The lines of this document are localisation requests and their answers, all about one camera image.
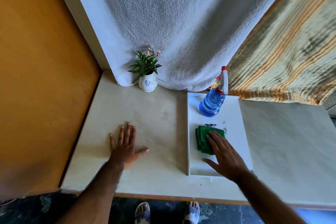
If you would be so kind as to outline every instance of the white countertop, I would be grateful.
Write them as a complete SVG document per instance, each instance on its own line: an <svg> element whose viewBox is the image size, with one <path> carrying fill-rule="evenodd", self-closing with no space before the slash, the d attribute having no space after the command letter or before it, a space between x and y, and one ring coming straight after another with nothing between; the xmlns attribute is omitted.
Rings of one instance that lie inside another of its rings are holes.
<svg viewBox="0 0 336 224"><path fill-rule="evenodd" d="M284 201L336 206L336 129L322 106L239 101L254 171ZM117 193L242 203L223 178L187 176L187 93L121 87L111 71L100 80L62 189L81 191L107 161L109 133L126 121L150 152L124 171Z"/></svg>

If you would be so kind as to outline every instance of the green microfiber towel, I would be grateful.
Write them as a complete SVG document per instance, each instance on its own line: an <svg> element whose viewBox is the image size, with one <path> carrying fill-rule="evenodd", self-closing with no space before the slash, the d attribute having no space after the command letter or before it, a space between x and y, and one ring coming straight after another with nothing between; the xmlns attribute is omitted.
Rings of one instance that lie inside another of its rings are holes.
<svg viewBox="0 0 336 224"><path fill-rule="evenodd" d="M206 138L206 135L208 135L210 131L216 131L225 138L224 131L221 129L208 126L199 126L196 128L197 150L205 154L215 155L208 139Z"/></svg>

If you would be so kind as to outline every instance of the blue spray bottle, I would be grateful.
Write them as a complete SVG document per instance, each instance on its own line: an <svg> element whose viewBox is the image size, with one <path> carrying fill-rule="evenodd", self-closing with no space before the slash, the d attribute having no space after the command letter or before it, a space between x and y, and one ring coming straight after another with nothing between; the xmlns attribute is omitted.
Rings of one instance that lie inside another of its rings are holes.
<svg viewBox="0 0 336 224"><path fill-rule="evenodd" d="M222 106L225 95L228 94L228 71L226 66L222 67L220 74L220 85L217 88L210 90L205 98L199 104L199 111L206 117L213 117L218 114L220 107Z"/></svg>

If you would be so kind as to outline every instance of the slipper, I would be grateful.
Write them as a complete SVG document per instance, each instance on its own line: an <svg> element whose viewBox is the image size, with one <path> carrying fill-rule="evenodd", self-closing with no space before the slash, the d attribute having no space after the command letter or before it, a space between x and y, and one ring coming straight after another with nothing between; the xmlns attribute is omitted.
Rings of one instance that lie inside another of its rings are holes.
<svg viewBox="0 0 336 224"><path fill-rule="evenodd" d="M194 207L191 205L186 205L185 206L185 211L184 211L184 220L182 221L182 224L198 224L198 220L200 218L200 212L196 210Z"/></svg>
<svg viewBox="0 0 336 224"><path fill-rule="evenodd" d="M135 212L138 211L140 206L147 205L147 211L140 213L138 215L135 215L135 224L150 224L151 222L151 210L149 209L149 204L147 202L142 202L138 207L136 208Z"/></svg>

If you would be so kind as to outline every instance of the hand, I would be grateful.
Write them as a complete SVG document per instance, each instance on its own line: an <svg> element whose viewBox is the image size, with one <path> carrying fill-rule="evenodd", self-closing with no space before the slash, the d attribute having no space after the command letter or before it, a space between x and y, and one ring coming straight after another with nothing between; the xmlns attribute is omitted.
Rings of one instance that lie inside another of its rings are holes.
<svg viewBox="0 0 336 224"><path fill-rule="evenodd" d="M240 178L250 173L241 156L235 151L232 145L217 132L209 132L207 139L216 155L218 164L210 159L204 158L203 161L211 166L217 173L227 179L237 183Z"/></svg>
<svg viewBox="0 0 336 224"><path fill-rule="evenodd" d="M135 153L135 126L127 124L127 128L122 126L119 133L118 145L115 146L113 134L110 136L111 156L109 162L118 162L124 165L124 169L129 169L141 156L149 152L149 148L142 149Z"/></svg>

